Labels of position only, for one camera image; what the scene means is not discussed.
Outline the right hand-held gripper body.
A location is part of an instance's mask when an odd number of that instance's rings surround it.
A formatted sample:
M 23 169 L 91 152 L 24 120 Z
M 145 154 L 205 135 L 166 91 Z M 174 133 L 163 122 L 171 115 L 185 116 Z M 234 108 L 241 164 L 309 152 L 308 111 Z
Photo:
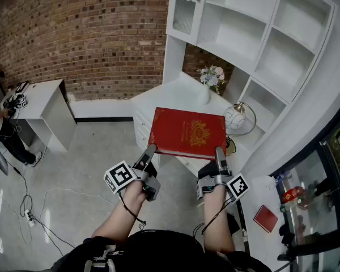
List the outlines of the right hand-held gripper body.
M 226 188 L 226 202 L 239 200 L 249 190 L 249 184 L 241 173 L 234 176 L 228 166 L 219 170 L 217 162 L 211 161 L 198 171 L 197 199 L 213 192 L 218 185 Z

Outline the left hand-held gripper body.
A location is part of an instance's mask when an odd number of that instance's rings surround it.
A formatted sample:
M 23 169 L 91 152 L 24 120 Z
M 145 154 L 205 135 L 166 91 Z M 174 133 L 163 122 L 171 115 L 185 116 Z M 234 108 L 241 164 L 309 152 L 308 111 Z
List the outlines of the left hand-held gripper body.
M 150 202 L 156 200 L 160 189 L 160 182 L 156 177 L 157 171 L 151 161 L 129 167 L 123 160 L 105 172 L 104 181 L 113 194 L 125 189 L 133 181 L 140 181 L 147 194 L 146 199 Z

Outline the white card with red edge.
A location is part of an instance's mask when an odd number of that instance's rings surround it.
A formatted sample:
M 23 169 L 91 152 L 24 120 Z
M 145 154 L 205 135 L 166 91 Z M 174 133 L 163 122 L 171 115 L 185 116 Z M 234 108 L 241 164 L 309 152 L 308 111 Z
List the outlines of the white card with red edge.
M 215 149 L 226 151 L 224 116 L 157 107 L 148 145 L 156 153 L 215 160 Z

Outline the person's right forearm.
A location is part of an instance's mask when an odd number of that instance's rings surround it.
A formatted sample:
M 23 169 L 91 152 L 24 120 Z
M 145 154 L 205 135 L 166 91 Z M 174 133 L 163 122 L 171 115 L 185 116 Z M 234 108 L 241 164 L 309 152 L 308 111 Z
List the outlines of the person's right forearm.
M 205 225 L 208 225 L 223 207 L 225 197 L 226 188 L 222 185 L 216 186 L 213 192 L 204 195 Z M 229 230 L 226 210 L 219 213 L 207 226 L 203 236 L 204 247 L 209 252 L 227 254 L 236 250 Z

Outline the person's left forearm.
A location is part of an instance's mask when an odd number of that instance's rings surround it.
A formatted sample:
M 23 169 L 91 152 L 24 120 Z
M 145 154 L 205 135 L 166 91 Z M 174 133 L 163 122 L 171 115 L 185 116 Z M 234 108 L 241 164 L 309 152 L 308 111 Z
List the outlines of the person's left forearm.
M 146 197 L 143 183 L 134 180 L 126 187 L 122 199 L 126 207 L 135 216 L 138 216 Z M 115 243 L 124 243 L 128 239 L 134 223 L 135 217 L 124 208 L 120 201 L 106 221 L 92 234 L 92 237 L 105 237 Z

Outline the small plain red book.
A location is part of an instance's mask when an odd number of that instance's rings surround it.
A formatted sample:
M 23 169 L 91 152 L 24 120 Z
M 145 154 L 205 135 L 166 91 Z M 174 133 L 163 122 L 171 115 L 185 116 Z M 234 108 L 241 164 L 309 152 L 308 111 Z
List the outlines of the small plain red book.
M 254 216 L 253 221 L 256 222 L 267 233 L 272 233 L 278 221 L 278 217 L 273 214 L 265 205 L 262 205 Z

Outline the gold lamp with white globe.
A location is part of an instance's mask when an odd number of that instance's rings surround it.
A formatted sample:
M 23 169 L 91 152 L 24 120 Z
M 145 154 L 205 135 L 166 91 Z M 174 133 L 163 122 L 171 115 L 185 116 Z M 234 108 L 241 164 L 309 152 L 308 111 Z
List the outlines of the gold lamp with white globe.
M 239 101 L 228 107 L 223 116 L 226 122 L 227 154 L 241 150 L 251 154 L 260 134 L 254 109 Z

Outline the clear plastic bottle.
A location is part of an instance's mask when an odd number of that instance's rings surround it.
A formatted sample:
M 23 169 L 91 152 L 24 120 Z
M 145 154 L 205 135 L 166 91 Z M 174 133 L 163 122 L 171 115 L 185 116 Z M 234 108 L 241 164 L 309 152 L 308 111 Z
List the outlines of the clear plastic bottle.
M 292 173 L 290 171 L 280 173 L 275 177 L 275 183 L 279 184 L 283 180 L 290 179 L 291 177 L 292 177 Z

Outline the white flower vase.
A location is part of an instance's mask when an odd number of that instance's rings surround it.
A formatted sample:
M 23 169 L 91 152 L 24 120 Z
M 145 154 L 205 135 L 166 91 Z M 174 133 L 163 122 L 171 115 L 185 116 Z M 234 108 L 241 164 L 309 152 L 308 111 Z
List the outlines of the white flower vase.
M 202 85 L 202 90 L 199 95 L 199 103 L 206 105 L 210 101 L 210 88 L 207 84 Z

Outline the red bottle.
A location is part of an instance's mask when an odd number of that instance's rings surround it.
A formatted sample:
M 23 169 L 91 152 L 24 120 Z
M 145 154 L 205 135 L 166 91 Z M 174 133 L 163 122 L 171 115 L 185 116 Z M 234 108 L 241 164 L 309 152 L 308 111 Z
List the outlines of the red bottle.
M 304 189 L 301 186 L 296 186 L 285 193 L 283 193 L 283 202 L 287 203 L 300 197 L 304 193 Z

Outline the green capped plastic bottle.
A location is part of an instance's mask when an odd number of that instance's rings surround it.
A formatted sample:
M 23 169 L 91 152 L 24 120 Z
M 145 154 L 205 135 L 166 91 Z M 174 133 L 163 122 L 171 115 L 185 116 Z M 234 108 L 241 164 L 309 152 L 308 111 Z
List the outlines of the green capped plastic bottle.
M 285 213 L 286 211 L 291 210 L 292 208 L 296 207 L 300 203 L 300 199 L 295 199 L 293 201 L 288 201 L 280 205 L 280 211 Z

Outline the person's black shirt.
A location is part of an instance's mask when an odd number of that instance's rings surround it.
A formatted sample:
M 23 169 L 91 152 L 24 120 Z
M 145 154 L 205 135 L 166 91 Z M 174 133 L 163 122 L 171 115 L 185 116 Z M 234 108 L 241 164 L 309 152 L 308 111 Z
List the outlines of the person's black shirt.
M 123 242 L 96 236 L 44 272 L 271 272 L 242 251 L 208 252 L 192 236 L 143 230 Z

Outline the pale flower bouquet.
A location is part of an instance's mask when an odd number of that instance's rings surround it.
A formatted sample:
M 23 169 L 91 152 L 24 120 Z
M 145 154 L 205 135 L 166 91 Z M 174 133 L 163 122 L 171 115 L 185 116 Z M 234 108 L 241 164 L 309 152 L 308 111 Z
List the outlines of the pale flower bouquet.
M 219 66 L 210 66 L 197 69 L 197 72 L 200 74 L 201 83 L 219 95 L 220 86 L 225 82 L 223 69 Z

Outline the white power strip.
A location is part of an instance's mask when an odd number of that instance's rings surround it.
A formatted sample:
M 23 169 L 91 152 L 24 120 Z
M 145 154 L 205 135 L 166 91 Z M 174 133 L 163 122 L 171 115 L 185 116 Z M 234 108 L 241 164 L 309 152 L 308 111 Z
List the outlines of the white power strip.
M 26 209 L 24 211 L 24 214 L 25 214 L 25 217 L 26 217 L 26 219 L 28 221 L 29 226 L 33 227 L 35 225 L 35 223 L 36 223 L 35 217 L 31 214 L 31 212 L 28 209 Z

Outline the small white table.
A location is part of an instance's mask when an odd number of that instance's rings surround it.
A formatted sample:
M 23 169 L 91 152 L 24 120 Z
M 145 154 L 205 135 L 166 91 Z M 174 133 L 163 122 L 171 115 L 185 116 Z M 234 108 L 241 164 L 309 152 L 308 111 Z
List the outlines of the small white table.
M 24 92 L 27 106 L 13 116 L 15 120 L 26 120 L 52 152 L 67 152 L 76 128 L 61 92 L 62 85 L 61 79 L 29 85 Z

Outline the white hutch shelf unit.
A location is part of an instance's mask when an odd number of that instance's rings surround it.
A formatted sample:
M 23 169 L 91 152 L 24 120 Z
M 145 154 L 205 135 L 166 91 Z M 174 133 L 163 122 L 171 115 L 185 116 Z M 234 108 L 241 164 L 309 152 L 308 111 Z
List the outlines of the white hutch shelf unit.
M 333 28 L 329 0 L 203 0 L 195 46 L 249 75 L 263 90 L 268 135 L 309 78 Z

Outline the tall glass cabinet door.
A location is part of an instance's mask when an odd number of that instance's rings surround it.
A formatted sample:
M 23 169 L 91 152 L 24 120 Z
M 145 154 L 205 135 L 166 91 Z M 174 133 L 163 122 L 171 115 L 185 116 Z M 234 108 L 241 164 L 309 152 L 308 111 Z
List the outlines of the tall glass cabinet door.
M 167 17 L 167 35 L 192 45 L 197 43 L 203 11 L 200 0 L 170 0 Z

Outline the black window frame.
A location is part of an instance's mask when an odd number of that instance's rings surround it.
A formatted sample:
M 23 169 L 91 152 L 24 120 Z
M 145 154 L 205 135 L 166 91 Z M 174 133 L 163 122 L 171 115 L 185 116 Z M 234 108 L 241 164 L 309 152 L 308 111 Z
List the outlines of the black window frame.
M 292 246 L 295 260 L 282 261 L 281 272 L 319 272 L 332 270 L 327 253 L 340 248 L 340 120 L 323 133 L 319 140 L 308 144 L 270 178 L 290 171 L 292 177 L 274 183 L 283 204 L 283 193 L 301 186 L 305 191 L 296 198 L 300 203 L 281 212 L 284 224 L 295 234 Z M 340 270 L 340 256 L 336 258 Z

